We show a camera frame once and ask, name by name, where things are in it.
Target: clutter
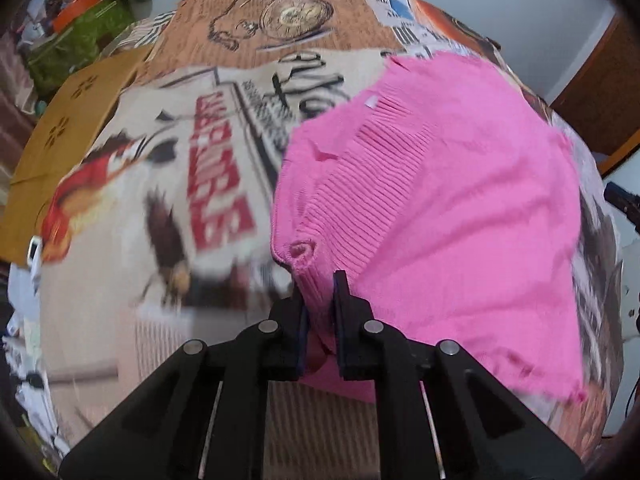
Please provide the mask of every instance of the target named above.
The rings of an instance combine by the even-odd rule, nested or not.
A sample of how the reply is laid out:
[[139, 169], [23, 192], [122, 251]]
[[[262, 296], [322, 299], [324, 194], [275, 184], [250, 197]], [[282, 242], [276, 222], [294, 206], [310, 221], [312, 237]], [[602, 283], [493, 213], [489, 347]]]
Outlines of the clutter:
[[84, 14], [101, 0], [74, 0], [64, 9], [60, 10], [59, 15], [53, 20], [53, 30], [60, 33], [69, 23], [78, 16]]
[[40, 351], [39, 323], [36, 338], [30, 345], [20, 336], [2, 337], [4, 358], [10, 367], [9, 380], [14, 384], [15, 399], [27, 413], [28, 423], [38, 433], [49, 452], [55, 453], [54, 462], [58, 462], [69, 451], [66, 441], [60, 437], [60, 428], [56, 421], [50, 398], [49, 384], [44, 370]]
[[11, 264], [7, 294], [9, 303], [21, 317], [31, 321], [40, 320], [40, 299], [29, 270]]
[[[75, 3], [82, 7], [84, 1]], [[98, 59], [102, 49], [133, 21], [123, 0], [100, 0], [73, 19], [60, 34], [32, 50], [27, 55], [27, 67], [38, 94], [51, 97], [70, 74]]]

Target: metal screw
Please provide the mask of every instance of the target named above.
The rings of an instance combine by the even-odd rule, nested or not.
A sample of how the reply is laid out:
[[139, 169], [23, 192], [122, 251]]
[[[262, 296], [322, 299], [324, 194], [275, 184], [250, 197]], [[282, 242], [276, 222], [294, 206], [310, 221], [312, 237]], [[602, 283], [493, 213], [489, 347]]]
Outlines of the metal screw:
[[184, 344], [182, 349], [184, 350], [184, 353], [188, 355], [198, 354], [202, 351], [202, 341], [191, 339]]
[[265, 334], [270, 334], [275, 332], [278, 329], [278, 322], [273, 319], [265, 319], [263, 322], [258, 325], [258, 330]]
[[385, 326], [377, 319], [369, 319], [364, 323], [364, 330], [370, 334], [379, 334]]
[[440, 343], [440, 350], [447, 355], [455, 355], [460, 351], [460, 345], [451, 339], [445, 339]]

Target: patterned tablecloth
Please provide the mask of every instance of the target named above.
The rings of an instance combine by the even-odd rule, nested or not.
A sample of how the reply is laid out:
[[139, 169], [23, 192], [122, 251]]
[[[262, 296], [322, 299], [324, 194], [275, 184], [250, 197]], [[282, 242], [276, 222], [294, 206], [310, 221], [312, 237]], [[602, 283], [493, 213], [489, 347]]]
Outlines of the patterned tablecloth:
[[[602, 181], [578, 135], [492, 42], [422, 0], [178, 4], [48, 215], [66, 230], [46, 240], [42, 351], [70, 444], [185, 339], [228, 340], [268, 315], [290, 288], [270, 257], [269, 214], [291, 131], [372, 84], [388, 54], [428, 59], [439, 50], [494, 63], [574, 143], [582, 213], [574, 289], [588, 400], [521, 398], [590, 455], [622, 374], [621, 256]], [[373, 406], [279, 384], [267, 433], [269, 478], [377, 471]]]

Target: ribbed knit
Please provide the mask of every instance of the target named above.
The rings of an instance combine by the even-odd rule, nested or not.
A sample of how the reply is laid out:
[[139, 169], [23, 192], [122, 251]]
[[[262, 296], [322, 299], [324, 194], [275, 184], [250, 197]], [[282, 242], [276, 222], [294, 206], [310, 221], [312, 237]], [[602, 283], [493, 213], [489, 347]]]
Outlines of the ribbed knit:
[[[562, 133], [491, 64], [440, 54], [390, 60], [372, 88], [293, 133], [271, 249], [330, 352], [343, 269], [408, 337], [455, 338], [511, 388], [580, 399], [578, 229]], [[351, 395], [331, 374], [316, 385]]]

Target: cardboard box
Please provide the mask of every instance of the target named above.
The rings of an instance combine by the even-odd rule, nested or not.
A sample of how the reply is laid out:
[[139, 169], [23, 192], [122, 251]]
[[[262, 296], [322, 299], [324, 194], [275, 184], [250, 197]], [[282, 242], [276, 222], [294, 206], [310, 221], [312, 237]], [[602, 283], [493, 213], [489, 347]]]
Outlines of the cardboard box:
[[0, 258], [25, 265], [56, 186], [91, 147], [150, 46], [103, 59], [71, 75], [33, 130], [11, 180], [0, 224]]

